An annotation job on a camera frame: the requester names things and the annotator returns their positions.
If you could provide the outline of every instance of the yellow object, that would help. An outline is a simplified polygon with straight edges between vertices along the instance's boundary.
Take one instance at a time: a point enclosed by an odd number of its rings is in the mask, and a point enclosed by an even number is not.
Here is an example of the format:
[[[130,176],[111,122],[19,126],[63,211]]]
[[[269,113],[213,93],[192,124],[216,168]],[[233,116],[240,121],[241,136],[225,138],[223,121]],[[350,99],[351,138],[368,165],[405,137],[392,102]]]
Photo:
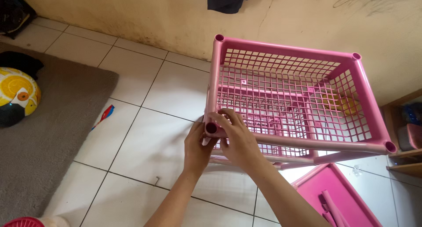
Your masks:
[[[355,114],[357,110],[361,110],[358,101],[350,97],[340,97],[338,94],[322,95],[324,106],[330,110],[343,111],[346,116]]]
[[[27,92],[17,92],[24,88]],[[20,101],[29,100],[25,116],[33,113],[41,101],[41,90],[34,79],[14,68],[0,67],[0,106],[10,103],[15,97]]]

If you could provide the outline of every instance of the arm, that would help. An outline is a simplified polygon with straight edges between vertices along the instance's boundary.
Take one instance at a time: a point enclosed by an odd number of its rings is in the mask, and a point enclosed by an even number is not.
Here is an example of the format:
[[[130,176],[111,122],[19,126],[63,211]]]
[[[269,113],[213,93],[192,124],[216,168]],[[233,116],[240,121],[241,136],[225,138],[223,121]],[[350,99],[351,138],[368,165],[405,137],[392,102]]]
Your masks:
[[[195,122],[185,139],[184,167],[176,183],[144,227],[181,226],[193,189],[210,159],[218,139],[202,145],[204,123]]]
[[[270,204],[281,226],[330,226],[265,159],[240,114],[223,108],[218,113],[210,113],[209,116],[224,128],[229,137],[230,145],[227,144],[227,139],[221,139],[220,142],[224,155],[252,178]]]

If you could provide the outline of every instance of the beige wall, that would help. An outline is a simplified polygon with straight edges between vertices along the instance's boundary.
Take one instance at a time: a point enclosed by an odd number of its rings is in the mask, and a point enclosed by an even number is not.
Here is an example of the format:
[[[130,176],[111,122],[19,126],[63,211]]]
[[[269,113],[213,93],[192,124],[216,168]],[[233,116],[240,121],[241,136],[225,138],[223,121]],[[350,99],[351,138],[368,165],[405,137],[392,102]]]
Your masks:
[[[359,52],[378,104],[422,87],[422,0],[26,0],[40,16],[211,59],[215,34]]]

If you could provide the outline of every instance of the pink rack part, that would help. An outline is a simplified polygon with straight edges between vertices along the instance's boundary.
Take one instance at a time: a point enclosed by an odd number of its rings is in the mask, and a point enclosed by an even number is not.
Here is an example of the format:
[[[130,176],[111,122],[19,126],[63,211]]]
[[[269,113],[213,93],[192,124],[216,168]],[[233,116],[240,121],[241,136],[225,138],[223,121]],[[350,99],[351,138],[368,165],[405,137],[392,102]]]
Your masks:
[[[292,183],[292,186],[319,214],[326,216],[327,211],[321,202],[323,195],[336,222],[333,226],[382,227],[334,163],[318,165]]]
[[[204,121],[209,137],[227,137],[208,117],[242,114],[261,152],[279,168],[396,152],[358,53],[276,45],[216,35]],[[316,150],[339,151],[318,157]],[[214,155],[223,155],[217,145]]]

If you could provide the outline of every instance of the gray mat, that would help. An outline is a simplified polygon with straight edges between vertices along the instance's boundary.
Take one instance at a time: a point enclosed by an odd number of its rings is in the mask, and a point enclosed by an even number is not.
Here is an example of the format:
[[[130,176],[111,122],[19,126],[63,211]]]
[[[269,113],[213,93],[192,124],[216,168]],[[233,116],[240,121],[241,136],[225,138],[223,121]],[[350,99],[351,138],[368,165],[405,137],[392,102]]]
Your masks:
[[[41,103],[20,123],[0,128],[0,225],[41,216],[116,87],[119,75],[0,43],[39,59]]]

